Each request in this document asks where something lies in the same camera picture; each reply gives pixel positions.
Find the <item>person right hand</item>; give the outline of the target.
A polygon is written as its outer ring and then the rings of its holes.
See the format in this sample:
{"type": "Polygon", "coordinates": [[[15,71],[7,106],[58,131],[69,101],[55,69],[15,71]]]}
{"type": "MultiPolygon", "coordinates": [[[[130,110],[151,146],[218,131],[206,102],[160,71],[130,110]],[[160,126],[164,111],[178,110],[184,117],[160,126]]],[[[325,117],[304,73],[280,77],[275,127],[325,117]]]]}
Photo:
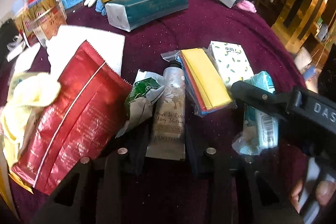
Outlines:
{"type": "MultiPolygon", "coordinates": [[[[299,194],[302,192],[303,180],[298,180],[297,184],[293,188],[290,194],[290,202],[299,213],[299,194]]],[[[319,205],[325,207],[331,200],[335,192],[335,182],[323,180],[319,182],[315,190],[315,199],[318,201],[319,205]]]]}

